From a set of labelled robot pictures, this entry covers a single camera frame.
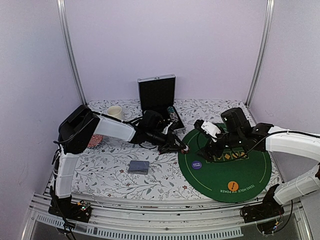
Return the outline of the orange poker chip stack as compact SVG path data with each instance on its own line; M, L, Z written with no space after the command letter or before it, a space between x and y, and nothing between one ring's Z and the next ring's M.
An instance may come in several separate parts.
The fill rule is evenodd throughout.
M181 153L182 154L187 154L189 151L190 151L190 148L189 148L188 145L186 145L185 148L181 150Z

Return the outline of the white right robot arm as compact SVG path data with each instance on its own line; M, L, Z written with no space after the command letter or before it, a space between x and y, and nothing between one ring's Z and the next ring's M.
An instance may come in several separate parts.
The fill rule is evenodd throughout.
M219 157L223 150L241 147L250 151L269 152L280 160L293 159L297 176L273 186L265 195L258 213L269 218L283 205L295 198L307 196L320 189L320 136L316 133L284 129L267 123L251 126L250 123L228 123L226 130L207 120L197 120L195 129L204 134L209 143L203 155L206 158Z

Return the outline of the orange big blind button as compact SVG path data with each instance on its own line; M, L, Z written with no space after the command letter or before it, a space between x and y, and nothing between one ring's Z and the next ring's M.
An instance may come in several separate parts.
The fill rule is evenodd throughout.
M232 180L227 184L227 187L230 191L236 192L239 189L239 184Z

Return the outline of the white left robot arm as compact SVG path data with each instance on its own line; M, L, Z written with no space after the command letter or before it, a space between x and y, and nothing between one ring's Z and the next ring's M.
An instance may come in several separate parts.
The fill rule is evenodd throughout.
M59 126L58 145L52 163L54 177L53 195L58 198L55 209L63 216L74 213L74 205L66 200L71 197L72 181L80 154L86 150L93 135L116 138L131 144L144 142L157 146L159 154L181 152L186 154L189 146L175 134L176 123L163 119L153 111L146 110L142 116L132 120L115 117L80 105Z

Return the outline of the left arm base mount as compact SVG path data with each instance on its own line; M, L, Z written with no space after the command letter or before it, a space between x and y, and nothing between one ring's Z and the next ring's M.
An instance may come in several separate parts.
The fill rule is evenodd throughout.
M52 199L48 213L67 220L88 223L92 213L91 203L85 200L72 203L71 200L71 196Z

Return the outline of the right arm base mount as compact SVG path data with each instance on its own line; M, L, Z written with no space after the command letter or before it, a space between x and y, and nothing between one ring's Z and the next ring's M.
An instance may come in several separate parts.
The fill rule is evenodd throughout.
M263 200L262 203L256 205L245 205L239 211L240 216L245 223L266 220L272 217L279 217L280 220L284 214L284 208L275 200ZM258 231L264 235L275 233L280 224L280 220L271 220L256 225Z

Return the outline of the purple small blind button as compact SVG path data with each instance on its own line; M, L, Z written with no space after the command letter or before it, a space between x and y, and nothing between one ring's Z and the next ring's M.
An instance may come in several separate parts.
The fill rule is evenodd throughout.
M195 160L191 163L191 167L194 169L194 170L199 170L202 168L202 163L198 160Z

